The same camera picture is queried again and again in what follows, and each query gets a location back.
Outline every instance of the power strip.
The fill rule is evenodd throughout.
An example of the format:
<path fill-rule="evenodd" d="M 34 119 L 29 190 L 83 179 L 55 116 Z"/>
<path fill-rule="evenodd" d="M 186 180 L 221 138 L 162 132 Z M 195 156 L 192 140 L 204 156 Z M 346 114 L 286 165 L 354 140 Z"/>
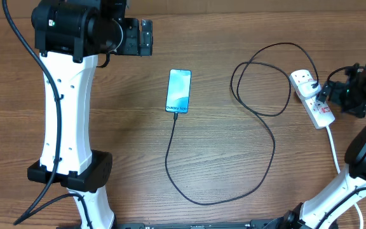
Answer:
<path fill-rule="evenodd" d="M 336 119 L 326 102 L 316 100 L 321 87 L 320 85 L 316 88 L 312 87 L 316 81 L 308 70 L 292 72 L 290 81 L 316 129 L 326 127 Z"/>

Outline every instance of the table surface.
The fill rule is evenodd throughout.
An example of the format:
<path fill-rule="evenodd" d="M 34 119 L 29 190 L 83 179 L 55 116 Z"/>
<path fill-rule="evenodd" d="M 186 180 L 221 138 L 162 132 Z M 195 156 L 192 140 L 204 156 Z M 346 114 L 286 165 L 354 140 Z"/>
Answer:
<path fill-rule="evenodd" d="M 366 11 L 155 15 L 152 57 L 112 57 L 97 69 L 91 92 L 90 142 L 113 155 L 107 183 L 112 210 L 120 223 L 194 223 L 275 218 L 314 197 L 337 174 L 324 129 L 316 130 L 292 92 L 288 108 L 264 118 L 276 139 L 276 153 L 263 185 L 251 196 L 202 207 L 183 199 L 165 172 L 165 151 L 173 115 L 165 112 L 170 69 L 193 72 L 190 110 L 180 115 L 169 157 L 177 186 L 199 202 L 241 195 L 260 181 L 271 156 L 272 140 L 261 122 L 230 93 L 234 68 L 258 49 L 291 41 L 313 58 L 321 83 L 342 66 L 366 62 Z M 30 44 L 29 19 L 15 20 Z M 261 53 L 258 61 L 290 74 L 313 69 L 293 46 Z M 339 74 L 336 79 L 345 80 Z M 288 82 L 273 69 L 252 66 L 240 87 L 250 107 L 278 112 Z M 354 136 L 366 124 L 341 114 L 331 125 L 340 162 Z M 40 68 L 24 50 L 5 20 L 0 20 L 0 228 L 13 228 L 43 188 L 27 180 L 27 167 L 41 155 L 44 141 L 44 88 Z M 51 187 L 42 202 L 64 194 Z M 366 226 L 366 199 L 360 202 Z M 15 228 L 73 225 L 79 214 L 67 199 Z M 350 209 L 341 228 L 358 228 Z"/>

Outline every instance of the white cable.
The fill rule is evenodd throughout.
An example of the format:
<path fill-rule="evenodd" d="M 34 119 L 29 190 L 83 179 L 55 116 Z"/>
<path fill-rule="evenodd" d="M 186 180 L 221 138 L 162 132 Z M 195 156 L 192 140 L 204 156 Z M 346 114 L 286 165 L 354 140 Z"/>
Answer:
<path fill-rule="evenodd" d="M 331 134 L 330 127 L 326 126 L 325 128 L 327 129 L 327 133 L 329 134 L 331 152 L 333 154 L 333 159 L 334 159 L 334 165 L 335 165 L 335 168 L 337 169 L 337 172 L 340 173 L 340 166 L 339 166 L 338 160 L 337 160 L 336 147 L 334 147 L 333 136 Z M 354 204 L 354 207 L 358 213 L 358 217 L 360 218 L 360 229 L 363 229 L 363 216 L 362 216 L 361 209 L 359 208 L 358 204 Z"/>
<path fill-rule="evenodd" d="M 112 51 L 117 52 L 117 48 L 119 48 L 119 46 L 121 46 L 122 41 L 124 40 L 124 31 L 122 30 L 121 25 L 120 25 L 116 20 L 114 20 L 114 19 L 113 19 L 112 21 L 114 21 L 115 23 L 117 23 L 117 24 L 118 24 L 119 29 L 120 29 L 120 31 L 121 31 L 121 41 L 119 42 L 118 46 L 117 46 L 115 49 L 113 49 L 113 50 L 112 50 Z"/>

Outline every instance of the blue phone screen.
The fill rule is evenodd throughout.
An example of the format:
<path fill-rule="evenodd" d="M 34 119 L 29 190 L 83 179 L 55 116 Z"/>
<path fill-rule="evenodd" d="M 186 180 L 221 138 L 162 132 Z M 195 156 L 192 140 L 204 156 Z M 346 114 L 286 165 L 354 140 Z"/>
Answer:
<path fill-rule="evenodd" d="M 191 71 L 172 69 L 169 75 L 166 111 L 187 113 L 189 111 Z"/>

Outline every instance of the black cable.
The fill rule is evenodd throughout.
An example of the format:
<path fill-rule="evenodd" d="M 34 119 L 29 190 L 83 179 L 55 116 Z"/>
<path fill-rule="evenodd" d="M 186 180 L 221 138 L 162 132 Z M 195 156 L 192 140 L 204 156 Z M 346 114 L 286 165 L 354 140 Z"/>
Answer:
<path fill-rule="evenodd" d="M 231 81 L 230 81 L 230 87 L 231 87 L 231 92 L 234 96 L 234 98 L 244 107 L 246 108 L 247 110 L 249 110 L 251 113 L 253 113 L 261 122 L 262 124 L 264 124 L 264 126 L 266 127 L 266 130 L 269 132 L 271 138 L 272 138 L 272 142 L 273 142 L 273 150 L 272 150 L 272 155 L 271 155 L 271 158 L 269 160 L 269 163 L 268 163 L 268 167 L 265 171 L 265 174 L 263 175 L 261 181 L 259 182 L 259 184 L 254 188 L 252 189 L 251 191 L 243 194 L 243 195 L 240 195 L 239 197 L 234 197 L 234 198 L 230 198 L 230 199 L 227 199 L 227 200 L 221 200 L 221 201 L 218 201 L 218 202 L 212 202 L 212 203 L 200 203 L 200 202 L 197 202 L 197 201 L 194 201 L 194 200 L 191 200 L 189 197 L 187 197 L 185 194 L 182 193 L 182 191 L 177 187 L 177 185 L 174 183 L 172 177 L 170 176 L 169 174 L 169 170 L 168 170 L 168 156 L 169 156 L 169 150 L 170 150 L 170 145 L 172 143 L 172 139 L 173 139 L 173 133 L 175 131 L 175 126 L 176 126 L 176 120 L 177 120 L 177 113 L 175 113 L 173 119 L 174 119 L 174 122 L 173 122 L 173 128 L 172 128 L 172 134 L 170 136 L 170 141 L 169 141 L 169 145 L 168 145 L 168 149 L 166 151 L 166 157 L 165 157 L 165 169 L 166 169 L 166 174 L 170 180 L 170 182 L 173 184 L 173 186 L 175 187 L 175 189 L 188 201 L 194 203 L 194 204 L 197 204 L 197 205 L 203 205 L 203 206 L 207 206 L 207 205 L 216 205 L 216 204 L 223 204 L 223 203 L 227 203 L 227 202 L 231 202 L 231 201 L 235 201 L 235 200 L 239 200 L 241 198 L 244 198 L 250 194 L 252 194 L 254 191 L 256 191 L 261 185 L 262 183 L 264 182 L 268 172 L 269 172 L 269 169 L 271 167 L 271 164 L 272 164 L 272 161 L 273 161 L 273 157 L 275 155 L 275 148 L 276 148 L 276 141 L 275 141 L 275 137 L 273 136 L 273 133 L 271 131 L 271 129 L 268 127 L 268 125 L 266 124 L 266 122 L 261 118 L 261 116 L 278 116 L 280 114 L 282 114 L 284 112 L 284 110 L 286 109 L 286 107 L 288 106 L 289 104 L 289 100 L 290 100 L 290 95 L 292 93 L 292 85 L 291 85 L 291 82 L 290 82 L 290 79 L 289 79 L 289 76 L 288 74 L 283 71 L 282 69 L 280 69 L 279 67 L 276 67 L 274 65 L 271 65 L 271 64 L 267 64 L 267 63 L 262 63 L 262 62 L 254 62 L 254 58 L 256 57 L 256 55 L 258 53 L 260 53 L 261 51 L 265 50 L 266 48 L 269 48 L 269 47 L 272 47 L 272 46 L 276 46 L 276 45 L 294 45 L 298 48 L 300 48 L 305 54 L 306 56 L 308 57 L 308 59 L 310 60 L 311 64 L 313 65 L 313 68 L 315 70 L 315 73 L 316 73 L 316 77 L 317 77 L 317 85 L 318 85 L 318 73 L 317 73 L 317 70 L 316 70 L 316 67 L 311 59 L 311 57 L 308 55 L 308 53 L 302 48 L 300 47 L 299 45 L 297 44 L 294 44 L 294 43 L 277 43 L 277 44 L 273 44 L 273 45 L 269 45 L 265 48 L 262 48 L 261 50 L 259 50 L 256 54 L 254 54 L 254 56 L 252 56 L 252 58 L 248 61 L 248 62 L 242 62 L 241 64 L 238 64 L 238 66 L 236 66 L 234 72 L 233 72 L 233 75 L 231 77 Z M 238 84 L 237 84 L 237 88 L 236 88 L 236 93 L 234 92 L 234 88 L 233 88 L 233 79 L 234 79 L 234 75 L 236 73 L 236 71 L 238 70 L 238 68 L 242 65 L 246 64 L 246 66 L 244 67 L 244 70 L 242 71 L 241 73 L 241 76 L 238 80 Z M 241 83 L 241 79 L 244 75 L 244 72 L 245 70 L 247 69 L 247 67 L 250 65 L 250 64 L 259 64 L 259 65 L 264 65 L 264 66 L 267 66 L 267 67 L 271 67 L 273 69 L 276 69 L 278 70 L 279 72 L 281 72 L 282 74 L 285 75 L 286 79 L 288 80 L 288 85 L 289 85 L 289 93 L 288 93 L 288 97 L 287 97 L 287 101 L 283 107 L 283 109 L 281 111 L 279 111 L 278 113 L 276 114 L 263 114 L 263 113 L 260 113 L 260 112 L 257 112 L 257 111 L 254 111 L 253 109 L 249 108 L 242 100 L 241 100 L 241 97 L 240 97 L 240 92 L 239 92 L 239 87 L 240 87 L 240 83 Z"/>
<path fill-rule="evenodd" d="M 342 70 L 352 70 L 352 69 L 363 69 L 363 70 L 366 70 L 366 66 L 358 66 L 358 67 L 355 67 L 355 66 L 345 66 L 345 67 L 340 67 L 339 69 L 336 69 L 334 70 L 332 73 L 329 74 L 329 76 L 327 77 L 327 85 L 330 86 L 330 88 L 333 88 L 333 89 L 338 89 L 338 88 L 342 88 L 342 87 L 334 87 L 332 85 L 330 85 L 330 78 L 335 74 L 335 73 L 338 73 L 339 71 L 342 71 Z"/>
<path fill-rule="evenodd" d="M 254 61 L 254 58 L 258 55 L 258 53 L 260 53 L 261 51 L 267 49 L 267 48 L 270 48 L 272 46 L 276 46 L 276 45 L 293 45 L 293 46 L 296 46 L 298 47 L 300 50 L 302 50 L 304 52 L 304 54 L 307 56 L 307 58 L 309 59 L 311 65 L 313 66 L 313 69 L 315 70 L 315 74 L 316 74 L 316 80 L 317 82 L 313 85 L 314 88 L 316 88 L 319 84 L 318 82 L 318 73 L 317 73 L 317 69 L 316 69 L 316 66 L 315 66 L 315 63 L 313 62 L 313 59 L 310 57 L 310 55 L 307 53 L 307 51 L 302 48 L 300 45 L 297 45 L 295 43 L 292 43 L 292 42 L 280 42 L 280 43 L 275 43 L 275 44 L 272 44 L 272 45 L 268 45 L 267 47 L 265 48 L 261 48 L 258 52 L 256 52 L 252 57 L 251 59 L 248 61 L 248 63 L 251 63 L 252 61 Z M 245 70 L 247 69 L 249 64 L 247 64 L 247 66 L 245 66 L 242 74 L 244 74 Z"/>
<path fill-rule="evenodd" d="M 353 195 L 358 194 L 360 191 L 365 191 L 365 190 L 366 190 L 366 187 L 365 188 L 357 188 L 356 190 L 354 190 L 353 192 L 348 194 L 348 196 L 346 196 L 344 199 L 342 199 L 337 205 L 335 205 L 329 212 L 327 212 L 324 215 L 323 219 L 316 226 L 316 229 L 319 229 L 323 225 L 324 221 L 326 221 L 329 218 L 329 216 L 331 214 L 333 214 L 333 212 L 335 210 L 337 210 L 341 205 L 343 205 L 343 203 L 345 203 L 347 200 L 349 200 Z"/>
<path fill-rule="evenodd" d="M 31 213 L 29 213 L 29 215 L 27 217 L 29 218 L 29 217 L 35 215 L 36 213 L 38 213 L 39 211 L 42 211 L 45 207 L 48 207 L 49 205 L 54 204 L 55 202 L 62 200 L 64 198 L 67 198 L 67 197 L 78 197 L 78 200 L 81 201 L 84 212 L 86 213 L 87 226 L 90 227 L 91 229 L 93 229 L 92 222 L 90 221 L 90 217 L 87 212 L 87 205 L 84 200 L 84 197 L 78 193 L 68 193 L 68 194 L 64 194 L 59 197 L 56 197 L 53 200 L 49 200 L 47 203 L 43 204 L 42 206 L 38 207 L 37 209 L 35 209 Z"/>
<path fill-rule="evenodd" d="M 105 54 L 105 62 L 102 65 L 97 66 L 97 67 L 99 67 L 99 68 L 105 68 L 105 67 L 107 67 L 107 65 L 109 64 L 110 59 L 111 59 L 110 53 L 106 53 Z"/>
<path fill-rule="evenodd" d="M 48 182 L 46 183 L 46 186 L 43 188 L 41 193 L 37 196 L 37 198 L 32 203 L 32 205 L 30 205 L 29 208 L 13 223 L 14 225 L 17 225 L 43 209 L 43 208 L 38 208 L 35 210 L 36 212 L 31 212 L 35 208 L 35 206 L 37 206 L 37 204 L 41 201 L 41 199 L 44 197 L 44 195 L 48 191 L 49 187 L 53 183 L 53 180 L 57 173 L 58 163 L 60 161 L 60 143 L 62 140 L 62 108 L 60 105 L 61 96 L 59 96 L 55 81 L 51 77 L 49 70 L 46 68 L 46 66 L 43 64 L 43 62 L 38 57 L 38 55 L 33 51 L 33 49 L 26 42 L 25 38 L 19 32 L 18 28 L 16 27 L 15 23 L 13 22 L 13 20 L 11 18 L 6 0 L 2 0 L 2 6 L 3 6 L 5 17 L 9 23 L 9 25 L 11 26 L 13 32 L 15 33 L 15 35 L 17 35 L 19 41 L 23 44 L 25 49 L 29 52 L 29 54 L 33 57 L 33 59 L 36 61 L 36 63 L 39 65 L 39 67 L 42 69 L 42 71 L 46 75 L 46 78 L 48 79 L 51 89 L 53 91 L 53 96 L 54 96 L 54 100 L 55 100 L 55 104 L 56 104 L 56 116 L 57 116 L 57 137 L 56 137 L 55 159 L 53 161 L 53 170 L 51 172 Z M 81 199 L 81 201 L 83 203 L 83 207 L 85 208 L 86 219 L 88 220 L 89 217 L 88 217 L 88 212 L 87 212 L 87 208 L 86 208 L 86 203 L 84 201 L 84 198 L 80 194 L 78 194 L 78 195 L 79 195 L 79 199 Z"/>

